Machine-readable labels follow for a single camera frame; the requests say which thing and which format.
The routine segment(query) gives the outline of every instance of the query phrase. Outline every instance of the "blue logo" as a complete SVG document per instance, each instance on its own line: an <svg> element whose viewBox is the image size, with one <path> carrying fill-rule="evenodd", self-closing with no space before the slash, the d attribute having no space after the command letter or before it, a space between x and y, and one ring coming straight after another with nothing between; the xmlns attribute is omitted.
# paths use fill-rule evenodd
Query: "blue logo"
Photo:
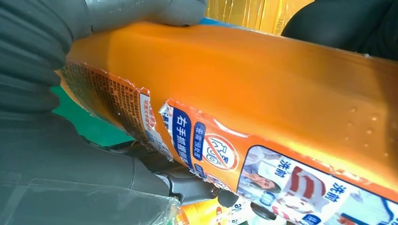
<svg viewBox="0 0 398 225"><path fill-rule="evenodd" d="M318 225L320 223L321 219L312 214L307 214L300 220L300 224L302 225Z"/></svg>
<svg viewBox="0 0 398 225"><path fill-rule="evenodd" d="M266 206L271 206L272 203L275 201L276 197L273 193L264 191L262 193L262 196L260 198L260 203L266 205Z"/></svg>

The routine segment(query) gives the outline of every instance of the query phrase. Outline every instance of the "black fabric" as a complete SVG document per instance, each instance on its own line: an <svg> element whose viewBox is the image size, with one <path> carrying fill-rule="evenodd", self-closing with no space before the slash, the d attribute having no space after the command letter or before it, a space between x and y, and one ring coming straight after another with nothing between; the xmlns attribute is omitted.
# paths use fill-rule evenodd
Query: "black fabric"
<svg viewBox="0 0 398 225"><path fill-rule="evenodd" d="M396 0L316 0L282 36L397 60L397 15Z"/></svg>

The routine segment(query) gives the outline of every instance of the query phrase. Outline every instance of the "white label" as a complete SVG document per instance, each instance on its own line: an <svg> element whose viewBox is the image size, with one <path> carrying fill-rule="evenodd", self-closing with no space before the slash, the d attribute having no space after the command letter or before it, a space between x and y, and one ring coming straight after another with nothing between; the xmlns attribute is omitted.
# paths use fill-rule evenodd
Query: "white label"
<svg viewBox="0 0 398 225"><path fill-rule="evenodd" d="M155 125L156 119L151 107L151 100L149 96L145 94L140 94L140 108L141 108L141 119L146 132L146 137L149 143L160 153L167 156L169 160L172 160L172 155L170 150L167 148L166 144L163 142L160 134L156 132Z"/></svg>

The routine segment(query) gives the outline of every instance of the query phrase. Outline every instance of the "product label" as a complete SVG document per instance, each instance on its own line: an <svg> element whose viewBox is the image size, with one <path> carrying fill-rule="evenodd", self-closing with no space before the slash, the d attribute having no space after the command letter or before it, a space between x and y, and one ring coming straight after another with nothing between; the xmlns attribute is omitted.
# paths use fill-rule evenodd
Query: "product label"
<svg viewBox="0 0 398 225"><path fill-rule="evenodd" d="M172 99L160 113L166 126L168 122L175 150L193 173L292 223L397 224L398 206L387 199L397 198L394 190L342 176L344 172L329 165L262 137L228 129L211 116ZM182 152L179 144L191 146Z"/></svg>
<svg viewBox="0 0 398 225"><path fill-rule="evenodd" d="M63 88L92 115L124 129L148 149L172 159L155 130L157 121L147 89L138 89L129 81L70 59L61 77Z"/></svg>

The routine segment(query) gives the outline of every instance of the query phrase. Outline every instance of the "transparent plastic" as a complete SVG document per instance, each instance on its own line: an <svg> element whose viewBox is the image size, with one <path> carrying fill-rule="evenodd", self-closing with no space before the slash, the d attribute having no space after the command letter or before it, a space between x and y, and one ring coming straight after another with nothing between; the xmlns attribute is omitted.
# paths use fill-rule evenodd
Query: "transparent plastic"
<svg viewBox="0 0 398 225"><path fill-rule="evenodd" d="M119 187L33 179L0 171L0 225L163 225L179 202Z"/></svg>
<svg viewBox="0 0 398 225"><path fill-rule="evenodd" d="M209 0L206 16L272 34L314 0Z"/></svg>

